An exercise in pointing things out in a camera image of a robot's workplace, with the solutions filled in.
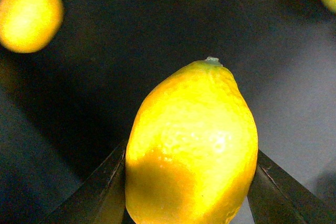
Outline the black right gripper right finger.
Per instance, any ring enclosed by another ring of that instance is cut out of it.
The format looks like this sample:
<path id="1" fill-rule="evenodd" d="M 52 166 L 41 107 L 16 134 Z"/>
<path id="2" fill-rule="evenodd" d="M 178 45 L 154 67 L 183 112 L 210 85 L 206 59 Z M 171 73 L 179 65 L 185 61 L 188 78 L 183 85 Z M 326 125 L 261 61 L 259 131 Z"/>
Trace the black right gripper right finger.
<path id="1" fill-rule="evenodd" d="M 254 223 L 335 223 L 335 211 L 261 150 L 248 203 Z"/>

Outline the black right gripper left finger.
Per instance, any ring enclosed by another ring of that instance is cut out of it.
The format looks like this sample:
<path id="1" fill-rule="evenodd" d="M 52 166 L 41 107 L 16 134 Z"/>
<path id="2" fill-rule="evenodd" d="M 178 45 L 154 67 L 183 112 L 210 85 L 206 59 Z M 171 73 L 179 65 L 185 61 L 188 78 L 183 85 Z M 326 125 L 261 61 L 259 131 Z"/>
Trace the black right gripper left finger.
<path id="1" fill-rule="evenodd" d="M 125 151 L 122 141 L 85 182 L 40 223 L 122 223 Z"/>

